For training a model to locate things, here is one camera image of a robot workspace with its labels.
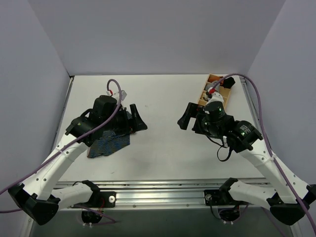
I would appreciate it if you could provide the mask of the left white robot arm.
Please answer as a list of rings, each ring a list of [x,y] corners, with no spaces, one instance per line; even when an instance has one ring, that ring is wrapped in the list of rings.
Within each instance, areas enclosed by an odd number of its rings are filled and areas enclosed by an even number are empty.
[[[17,206],[39,225],[48,223],[66,207],[102,207],[108,198],[103,197],[100,188],[89,180],[58,190],[55,185],[72,163],[100,141],[106,132],[121,136],[147,128],[135,104],[131,104],[130,111],[127,111],[119,97],[101,95],[95,99],[91,109],[72,120],[40,169],[10,187],[8,193]]]

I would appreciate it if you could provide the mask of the navy striped underwear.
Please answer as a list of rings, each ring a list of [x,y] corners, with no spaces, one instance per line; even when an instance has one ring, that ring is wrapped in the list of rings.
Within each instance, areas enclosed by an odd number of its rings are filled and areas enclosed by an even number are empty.
[[[130,145],[129,135],[115,135],[108,129],[108,124],[103,127],[102,136],[96,139],[87,152],[88,158],[97,158],[100,156],[110,156],[115,152]]]

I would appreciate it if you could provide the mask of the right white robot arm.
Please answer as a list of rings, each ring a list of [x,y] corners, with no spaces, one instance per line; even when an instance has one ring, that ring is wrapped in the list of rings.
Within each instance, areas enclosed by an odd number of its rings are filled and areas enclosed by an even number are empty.
[[[177,124],[186,130],[191,118],[196,120],[192,128],[195,133],[220,139],[229,153],[248,160],[271,184],[264,188],[229,178],[212,197],[212,205],[254,204],[289,226],[305,216],[316,200],[316,186],[301,180],[274,153],[270,154],[262,134],[251,123],[226,114],[222,98],[212,97],[205,106],[189,103]]]

